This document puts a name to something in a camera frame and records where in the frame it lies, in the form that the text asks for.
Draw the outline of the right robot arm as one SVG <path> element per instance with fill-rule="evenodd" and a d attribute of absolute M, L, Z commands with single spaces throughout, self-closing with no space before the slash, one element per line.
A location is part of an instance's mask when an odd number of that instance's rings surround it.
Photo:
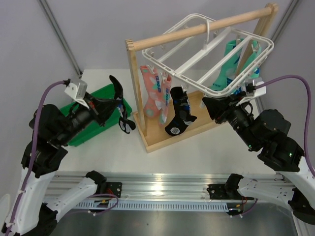
<path fill-rule="evenodd" d="M 233 200 L 262 199 L 290 210 L 299 220 L 315 223 L 315 179 L 307 165 L 306 152 L 288 137 L 290 122 L 275 109 L 257 117 L 239 104 L 241 97 L 202 99 L 210 118 L 217 124 L 228 122 L 250 152 L 273 171 L 288 179 L 293 187 L 275 187 L 239 174 L 231 174 L 224 184 L 225 195 Z"/>

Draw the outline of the black sock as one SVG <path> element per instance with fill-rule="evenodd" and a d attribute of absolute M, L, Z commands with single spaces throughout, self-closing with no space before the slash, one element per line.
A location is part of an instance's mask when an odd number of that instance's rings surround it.
<path fill-rule="evenodd" d="M 136 128 L 135 122 L 128 119 L 128 112 L 124 104 L 124 91 L 120 82 L 113 75 L 109 75 L 109 79 L 114 86 L 114 99 L 118 101 L 117 109 L 120 113 L 119 126 L 120 129 L 129 134 L 132 130 Z"/>
<path fill-rule="evenodd" d="M 165 127 L 165 131 L 170 136 L 178 136 L 193 124 L 197 117 L 191 114 L 191 107 L 186 91 L 181 87 L 173 87 L 170 91 L 175 116 Z"/>

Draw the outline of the white plastic clip hanger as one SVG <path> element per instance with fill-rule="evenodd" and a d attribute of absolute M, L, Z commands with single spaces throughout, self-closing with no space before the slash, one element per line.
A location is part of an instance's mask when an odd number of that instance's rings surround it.
<path fill-rule="evenodd" d="M 202 14 L 195 13 L 186 16 L 164 32 L 164 35 L 170 36 L 196 26 L 204 26 L 204 32 L 193 32 L 172 41 L 160 42 L 150 39 L 149 45 L 142 43 L 141 53 L 147 61 L 145 65 L 154 67 L 158 74 L 166 72 L 171 75 L 173 80 L 178 80 L 183 84 L 183 89 L 192 87 L 209 97 L 222 98 L 241 92 L 242 84 L 250 79 L 253 69 L 260 68 L 272 52 L 274 42 L 261 33 L 236 29 L 234 21 L 228 21 L 225 25 L 213 29 L 215 23 L 216 20 Z M 224 56 L 226 44 L 236 39 L 243 39 L 243 41 Z M 252 54 L 253 41 L 260 44 L 261 54 L 242 71 L 245 62 Z M 233 81 L 221 91 L 210 89 L 222 65 L 240 49 L 242 52 Z"/>

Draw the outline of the pink sock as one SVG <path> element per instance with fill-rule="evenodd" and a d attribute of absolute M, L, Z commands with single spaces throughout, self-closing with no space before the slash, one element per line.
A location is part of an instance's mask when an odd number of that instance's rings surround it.
<path fill-rule="evenodd" d="M 160 72 L 158 76 L 160 80 L 161 93 L 159 94 L 159 100 L 156 101 L 156 106 L 160 111 L 159 124 L 165 125 L 169 110 L 172 76 L 167 74 L 166 72 Z"/>
<path fill-rule="evenodd" d="M 162 108 L 161 102 L 161 84 L 157 70 L 149 65 L 140 66 L 148 99 L 144 107 L 144 113 L 147 117 L 153 118 L 158 115 Z"/>

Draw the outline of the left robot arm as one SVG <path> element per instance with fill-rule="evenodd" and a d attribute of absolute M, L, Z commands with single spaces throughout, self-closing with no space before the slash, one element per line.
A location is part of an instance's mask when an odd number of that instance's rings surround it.
<path fill-rule="evenodd" d="M 86 93 L 83 105 L 72 106 L 65 116 L 53 104 L 41 104 L 29 122 L 32 140 L 22 157 L 22 178 L 12 210 L 3 221 L 2 233 L 15 236 L 48 236 L 74 206 L 90 196 L 103 196 L 107 178 L 88 172 L 75 187 L 45 202 L 49 183 L 68 151 L 65 147 L 90 123 L 103 126 L 119 105 L 118 100 L 98 99 Z"/>

